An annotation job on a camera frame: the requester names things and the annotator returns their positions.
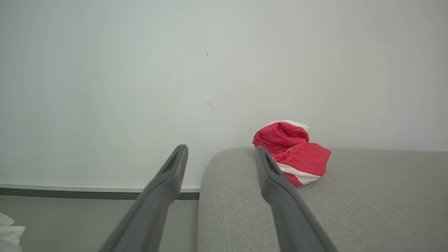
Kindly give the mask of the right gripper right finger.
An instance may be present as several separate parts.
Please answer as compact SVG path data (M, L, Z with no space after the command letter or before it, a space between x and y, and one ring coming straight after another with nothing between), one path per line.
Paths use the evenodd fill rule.
M272 209L280 250L336 252L334 244L268 150L259 146L255 156L260 190Z

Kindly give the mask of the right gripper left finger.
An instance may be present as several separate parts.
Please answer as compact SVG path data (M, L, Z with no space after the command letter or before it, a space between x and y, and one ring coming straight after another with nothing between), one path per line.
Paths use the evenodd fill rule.
M188 148L177 146L106 239L101 252L158 252L170 204L178 198Z

